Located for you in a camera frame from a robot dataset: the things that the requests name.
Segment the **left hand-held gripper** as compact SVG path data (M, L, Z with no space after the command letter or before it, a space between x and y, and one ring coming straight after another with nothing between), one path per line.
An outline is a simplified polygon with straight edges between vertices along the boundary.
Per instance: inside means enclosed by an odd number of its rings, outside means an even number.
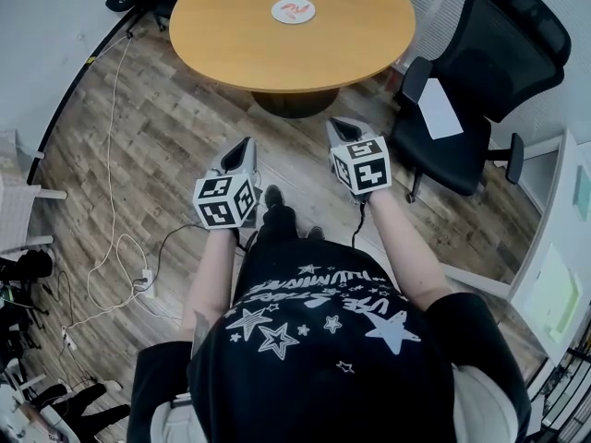
M259 194L257 146L251 137L226 143L195 184L193 205L208 230L253 228Z

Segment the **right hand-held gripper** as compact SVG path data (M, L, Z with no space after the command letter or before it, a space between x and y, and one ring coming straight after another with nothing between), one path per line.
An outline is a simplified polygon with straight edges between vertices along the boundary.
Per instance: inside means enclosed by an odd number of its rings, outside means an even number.
M374 191L392 185L391 161L385 139L363 121L330 117L325 128L330 145L330 163L337 180L356 204Z

